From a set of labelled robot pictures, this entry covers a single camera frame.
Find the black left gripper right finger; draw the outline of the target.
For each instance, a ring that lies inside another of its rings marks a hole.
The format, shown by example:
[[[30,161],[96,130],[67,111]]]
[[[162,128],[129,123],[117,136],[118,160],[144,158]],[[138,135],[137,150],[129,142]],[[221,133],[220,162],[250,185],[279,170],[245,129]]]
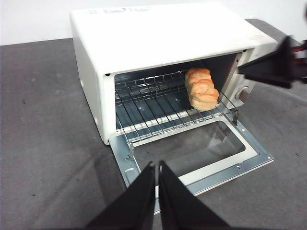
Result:
[[[159,162],[159,205],[165,230],[227,230],[230,225],[195,197],[164,162]]]

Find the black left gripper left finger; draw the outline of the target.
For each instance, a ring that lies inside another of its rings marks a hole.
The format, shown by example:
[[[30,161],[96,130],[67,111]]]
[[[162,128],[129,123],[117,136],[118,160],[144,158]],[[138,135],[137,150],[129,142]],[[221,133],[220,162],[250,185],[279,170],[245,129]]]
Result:
[[[155,164],[149,162],[127,190],[86,225],[87,230],[151,230]]]

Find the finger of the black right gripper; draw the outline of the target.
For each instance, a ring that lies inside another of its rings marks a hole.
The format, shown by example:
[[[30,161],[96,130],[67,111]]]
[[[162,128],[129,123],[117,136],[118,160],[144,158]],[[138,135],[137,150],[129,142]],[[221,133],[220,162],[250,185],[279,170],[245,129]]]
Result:
[[[253,81],[293,81],[292,57],[291,37],[286,36],[276,50],[239,66],[237,72]]]
[[[292,83],[288,80],[283,80],[280,78],[271,78],[271,76],[256,76],[256,75],[244,75],[244,77],[248,80],[257,81],[261,83],[265,83],[268,85],[276,86],[276,87],[282,87],[285,89],[292,88]]]

